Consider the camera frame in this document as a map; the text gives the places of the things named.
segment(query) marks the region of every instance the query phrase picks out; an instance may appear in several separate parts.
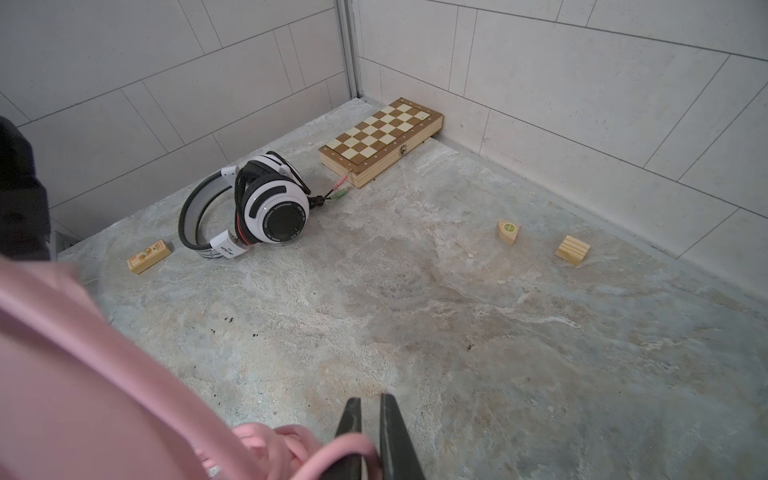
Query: headphones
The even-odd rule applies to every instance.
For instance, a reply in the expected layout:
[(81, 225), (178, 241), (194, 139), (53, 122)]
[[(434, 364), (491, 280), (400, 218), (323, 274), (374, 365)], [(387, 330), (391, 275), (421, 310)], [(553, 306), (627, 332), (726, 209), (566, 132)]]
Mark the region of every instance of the headphones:
[[(200, 220), (210, 203), (230, 188), (235, 195), (235, 234), (227, 229), (207, 243), (198, 233)], [(256, 243), (287, 242), (304, 228), (310, 209), (325, 201), (311, 193), (288, 161), (268, 151), (242, 169), (224, 167), (197, 185), (181, 208), (179, 239), (205, 258), (234, 258)]]

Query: concrete floor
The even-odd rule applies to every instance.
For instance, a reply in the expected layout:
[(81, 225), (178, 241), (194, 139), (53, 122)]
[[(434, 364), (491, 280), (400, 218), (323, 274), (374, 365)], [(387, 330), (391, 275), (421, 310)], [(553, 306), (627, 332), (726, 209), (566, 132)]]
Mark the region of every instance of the concrete floor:
[[(316, 149), (374, 110), (353, 100), (261, 151), (325, 191), (336, 176)], [(387, 391), (428, 478), (768, 475), (767, 318), (438, 141), (312, 210), (296, 240), (235, 260), (180, 245), (189, 191), (63, 258), (116, 329), (230, 424), (328, 440), (361, 396), (377, 439)], [(521, 224), (513, 247), (499, 218)], [(553, 254), (566, 234), (591, 245), (578, 268)], [(157, 238), (174, 253), (129, 273)]]

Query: pink rope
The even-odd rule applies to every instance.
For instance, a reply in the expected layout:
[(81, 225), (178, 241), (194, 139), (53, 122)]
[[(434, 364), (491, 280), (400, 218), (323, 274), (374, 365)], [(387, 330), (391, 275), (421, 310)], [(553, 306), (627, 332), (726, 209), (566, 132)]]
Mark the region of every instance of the pink rope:
[(0, 308), (198, 445), (204, 468), (220, 465), (231, 480), (314, 480), (339, 459), (357, 454), (366, 460), (371, 480), (382, 478), (376, 447), (359, 433), (321, 446), (300, 425), (272, 430), (247, 423), (230, 431), (183, 383), (104, 321), (69, 266), (0, 257)]

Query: headphone ear cup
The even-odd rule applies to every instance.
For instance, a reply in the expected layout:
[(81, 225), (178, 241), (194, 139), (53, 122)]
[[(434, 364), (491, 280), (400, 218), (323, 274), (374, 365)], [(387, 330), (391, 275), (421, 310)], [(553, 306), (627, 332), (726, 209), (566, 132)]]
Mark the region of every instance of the headphone ear cup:
[(245, 216), (248, 214), (245, 211), (245, 206), (248, 204), (248, 199), (250, 199), (250, 196), (253, 195), (253, 192), (255, 192), (259, 187), (275, 180), (293, 181), (288, 177), (284, 177), (283, 175), (280, 175), (280, 174), (263, 175), (262, 177), (258, 177), (256, 180), (251, 182), (251, 184), (248, 185), (248, 187), (245, 189), (245, 193), (243, 193), (243, 200), (240, 202), (240, 211), (237, 212), (236, 222), (237, 222), (237, 231), (243, 237), (245, 237), (245, 240), (248, 240), (248, 243), (259, 243), (261, 241), (258, 238), (256, 238), (255, 235), (253, 235), (253, 232), (251, 232), (248, 229), (248, 226), (245, 224)]

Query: white tile wall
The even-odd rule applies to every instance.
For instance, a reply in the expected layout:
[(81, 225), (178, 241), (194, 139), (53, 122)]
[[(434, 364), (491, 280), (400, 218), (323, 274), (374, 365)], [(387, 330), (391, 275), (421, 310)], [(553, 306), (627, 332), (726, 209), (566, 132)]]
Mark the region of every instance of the white tile wall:
[(152, 98), (149, 90), (147, 90), (147, 87), (144, 86), (143, 81), (137, 81), (127, 87), (123, 87), (121, 90), (141, 118), (147, 123), (155, 137), (163, 144), (166, 151), (173, 151), (184, 145), (174, 126), (170, 124), (160, 106)]
[(764, 0), (598, 0), (589, 26), (768, 59)]
[(561, 0), (441, 0), (466, 7), (482, 8), (494, 12), (511, 13), (524, 17), (555, 20)]
[(645, 167), (678, 180), (766, 83), (768, 61), (729, 57)]
[(144, 84), (184, 143), (291, 94), (271, 32), (149, 77)]
[(333, 75), (326, 80), (326, 84), (328, 85), (328, 95), (331, 97), (331, 108), (336, 108), (345, 104), (352, 98), (349, 93), (349, 79), (347, 78), (345, 71)]
[(737, 209), (497, 111), (481, 154), (675, 257)]
[(642, 166), (726, 58), (478, 12), (466, 97)]
[(0, 91), (33, 120), (202, 54), (177, 0), (3, 1), (0, 45)]
[(229, 162), (236, 162), (294, 128), (331, 110), (325, 81), (248, 115), (214, 133)]
[(768, 217), (768, 88), (680, 182)]
[(306, 87), (304, 76), (301, 73), (299, 57), (296, 56), (296, 47), (293, 45), (293, 36), (290, 34), (290, 27), (285, 25), (274, 31), (277, 47), (280, 49), (280, 57), (283, 59), (283, 66), (288, 75), (288, 82), (293, 93), (303, 90)]
[(379, 64), (366, 60), (365, 58), (360, 58), (360, 76), (362, 76), (362, 88), (366, 97), (370, 97), (379, 103), (383, 103), (382, 77)]
[(226, 47), (334, 6), (333, 0), (203, 0)]
[(344, 70), (341, 31), (335, 9), (292, 23), (290, 34), (307, 86)]
[(456, 34), (453, 38), (453, 60), (451, 62), (451, 81), (448, 90), (457, 95), (464, 95), (469, 69), (469, 54), (472, 51), (472, 39), (475, 37), (475, 20), (478, 11), (474, 8), (459, 7), (456, 19)]
[(403, 75), (391, 68), (381, 67), (382, 97), (389, 104), (400, 97), (434, 108), (445, 115), (442, 133), (477, 152), (488, 119), (488, 107), (476, 104), (449, 91)]
[(120, 90), (19, 130), (32, 145), (52, 207), (166, 153)]
[(51, 208), (51, 216), (78, 236), (89, 237), (226, 165), (213, 136), (207, 135)]
[(29, 119), (5, 95), (0, 94), (0, 117), (5, 117), (16, 126), (25, 124)]
[(211, 53), (221, 48), (219, 35), (214, 30), (214, 24), (210, 21), (203, 0), (179, 0), (179, 3), (203, 52)]
[(557, 21), (584, 27), (596, 0), (563, 0)]
[(366, 58), (448, 89), (458, 7), (427, 0), (360, 0), (360, 10)]
[(739, 210), (682, 257), (768, 300), (768, 219)]

